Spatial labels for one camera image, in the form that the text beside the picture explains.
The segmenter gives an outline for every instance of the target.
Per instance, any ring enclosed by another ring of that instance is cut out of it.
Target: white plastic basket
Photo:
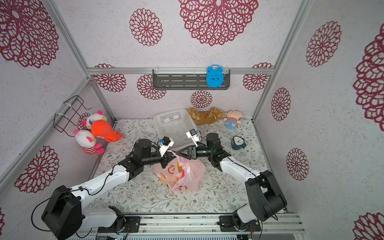
[[[170,137],[175,142],[172,150],[178,151],[189,145],[193,145],[191,138],[185,134],[191,129],[197,130],[195,123],[186,109],[177,109],[156,115],[153,118],[159,139]]]

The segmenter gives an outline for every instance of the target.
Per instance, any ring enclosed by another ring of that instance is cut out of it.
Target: plush toy
[[[103,137],[107,142],[117,142],[124,136],[112,129],[111,125],[104,120],[97,120],[92,123],[91,132],[96,137]]]
[[[236,110],[226,112],[225,115],[227,116],[224,118],[225,126],[228,129],[235,129],[237,124],[241,123],[239,119],[243,117],[243,114]]]
[[[84,148],[83,150],[86,154],[98,155],[105,151],[104,148],[100,148],[102,145],[101,143],[96,144],[96,138],[90,131],[77,130],[74,131],[74,133],[76,134],[74,137],[77,143]]]
[[[223,119],[224,116],[223,110],[216,107],[212,107],[208,112],[198,112],[195,108],[190,108],[188,113],[198,126],[212,124]]]
[[[87,120],[81,122],[81,125],[87,126],[87,129],[90,130],[92,123],[97,120],[107,121],[107,118],[103,115],[102,111],[97,111],[97,113],[91,114]]]

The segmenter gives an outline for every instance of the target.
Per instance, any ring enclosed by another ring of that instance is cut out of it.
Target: wall
[[[3,1],[0,15],[0,174],[4,174],[84,76],[40,1],[22,1],[21,5]],[[81,97],[92,107],[90,111],[103,111],[92,89]],[[0,239],[53,239],[52,233],[32,226],[33,208],[58,186],[84,181],[95,159],[74,138],[54,130],[15,182],[1,193]],[[37,209],[34,220],[47,229],[40,220],[44,207]]]
[[[218,0],[197,7],[189,0],[55,1],[90,67],[273,67],[300,2],[230,6]],[[267,79],[232,75],[228,91],[204,92],[203,104],[193,104],[196,91],[156,91],[150,75],[96,76],[118,118],[152,118],[193,105],[199,111],[237,109],[250,117]]]
[[[384,238],[383,12],[315,1],[256,123],[310,239]]]
[[[80,96],[84,105],[91,108],[90,113],[98,110],[105,112],[90,87]],[[70,109],[67,115],[72,116],[73,113]],[[83,115],[88,111],[80,108],[79,113]],[[79,117],[76,115],[73,119],[77,123]],[[66,120],[59,124],[65,126]],[[72,131],[78,128],[70,123],[65,129],[73,135]],[[95,159],[95,155],[84,153],[74,137],[55,130],[13,185],[3,193],[0,199],[0,215],[3,214],[2,219],[0,218],[0,238],[54,239],[51,232],[41,232],[32,226],[30,216],[33,208],[50,197],[57,187],[71,187],[87,180]],[[46,203],[40,205],[33,218],[35,225],[41,229],[48,229],[41,221],[45,206]]]
[[[28,2],[0,7],[0,175],[84,79],[41,3]]]

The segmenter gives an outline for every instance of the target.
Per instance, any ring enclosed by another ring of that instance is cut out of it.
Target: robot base
[[[235,227],[235,224],[234,224],[235,220],[233,219],[233,216],[220,216],[219,220],[220,221],[217,223],[217,225],[220,226],[220,230],[222,232],[244,232],[244,231],[260,232],[261,231],[260,223],[258,219],[252,220],[250,222],[243,224],[240,230]]]
[[[128,232],[128,229],[130,233],[137,233],[140,227],[140,219],[141,217],[125,217],[125,223],[127,223],[131,228],[129,229],[125,226],[125,228],[119,231],[119,233],[126,233]],[[114,232],[114,229],[107,227],[99,227],[97,230],[98,233],[110,233],[111,231]]]

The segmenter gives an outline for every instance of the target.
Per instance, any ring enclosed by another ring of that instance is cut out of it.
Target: plastic bag
[[[160,163],[154,164],[154,172],[160,182],[172,191],[189,189],[197,192],[205,174],[205,165],[199,159],[188,160],[171,150],[168,151],[176,158],[170,161],[166,168],[162,168]]]

